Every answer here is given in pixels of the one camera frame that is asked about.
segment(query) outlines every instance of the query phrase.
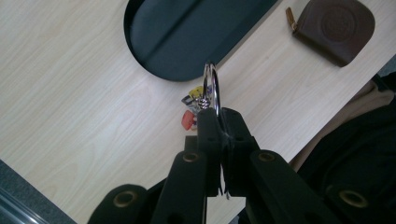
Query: brown leather pouch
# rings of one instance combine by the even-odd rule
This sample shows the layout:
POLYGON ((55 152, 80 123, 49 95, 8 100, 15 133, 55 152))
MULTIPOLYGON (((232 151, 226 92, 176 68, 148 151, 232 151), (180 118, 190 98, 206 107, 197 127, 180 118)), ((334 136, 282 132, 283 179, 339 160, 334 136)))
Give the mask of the brown leather pouch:
POLYGON ((295 22, 286 10, 293 35, 343 67, 358 55, 373 35, 373 13, 356 0, 311 0, 295 22))

